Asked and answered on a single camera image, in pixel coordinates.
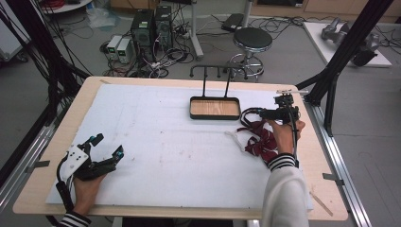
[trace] white sleeve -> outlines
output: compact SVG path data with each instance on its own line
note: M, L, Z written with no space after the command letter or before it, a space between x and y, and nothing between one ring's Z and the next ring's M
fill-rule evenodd
M307 188L304 175L294 166L292 155L274 158L263 201L263 227L309 226L307 220Z

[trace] gray floor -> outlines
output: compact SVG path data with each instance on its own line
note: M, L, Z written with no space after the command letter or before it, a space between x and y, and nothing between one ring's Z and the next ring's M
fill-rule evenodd
M72 23L86 17L83 11L62 15L60 20ZM201 23L215 21L213 17L200 19ZM113 28L87 27L87 19L70 27L66 35L69 47L82 63L94 74L102 75L108 69L99 47L113 34L126 33L131 20L117 20ZM222 32L219 23L210 23L203 32ZM382 26L383 30L392 29ZM396 37L401 36L400 27ZM223 64L238 49L232 35L219 37L199 36L204 51L201 61L176 64L168 68L167 79L192 79L189 68L196 63ZM59 40L56 44L62 48ZM390 68L346 67L338 82L333 118L333 133L347 164L350 175L361 197L373 226L401 226L401 56L381 47L381 53L392 63ZM265 63L265 73L260 83L297 84L318 74L325 67L306 32L290 26L276 40L272 48L258 55ZM201 79L201 73L193 79ZM0 69L0 166L8 159L21 139L33 125L46 105L47 85L32 62L12 61ZM42 216L15 215L12 205L0 214L1 226L49 226ZM105 218L93 218L93 226L111 226ZM346 221L311 221L311 226L354 226L351 218Z

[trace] white board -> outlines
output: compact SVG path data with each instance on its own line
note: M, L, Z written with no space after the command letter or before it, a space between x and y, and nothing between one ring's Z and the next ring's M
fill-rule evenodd
M209 96L224 91L207 90ZM189 99L200 89L104 84L79 127L74 145L91 135L93 161L111 157L122 145L125 157L103 181L96 204L261 208L270 172L259 157L241 152L226 131L239 121L193 120ZM274 92L231 90L241 110L276 108ZM245 145L247 132L238 134ZM52 188L47 203L61 203Z
M313 40L313 43L315 44L316 48L319 50L319 53L321 54L322 58L326 63L328 63L331 58L333 58L334 53L337 51L338 46L333 43L331 40L324 40L322 39L322 29L330 25L330 23L310 23L310 22L304 22L304 26L306 28L307 34L309 37ZM340 30L340 28L343 26L343 24L339 23L337 25L337 31ZM364 66L366 67L390 67L392 64L384 57L380 51L376 50L375 53L377 56L375 56L372 60L370 60L367 64Z

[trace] striped cuff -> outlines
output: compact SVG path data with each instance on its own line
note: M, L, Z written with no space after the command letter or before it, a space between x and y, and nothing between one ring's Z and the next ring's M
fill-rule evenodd
M275 156L268 165L271 172L284 166L295 166L295 158L292 154L281 153Z
M74 212L74 211L69 211L64 215L64 218L60 222L58 226L75 226L75 227L87 227L91 224L91 221Z

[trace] black pole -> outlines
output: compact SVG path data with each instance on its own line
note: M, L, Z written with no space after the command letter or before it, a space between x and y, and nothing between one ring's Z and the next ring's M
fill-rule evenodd
M339 79L340 73L347 63L356 55L359 47L392 4L392 1L393 0L368 1L327 66L320 74L296 85L298 89L304 89L306 86L316 83L312 91L305 96L305 101L310 102L314 106L320 106L322 98L328 93L324 114L324 128L330 136L333 136L331 130L332 117L337 80Z

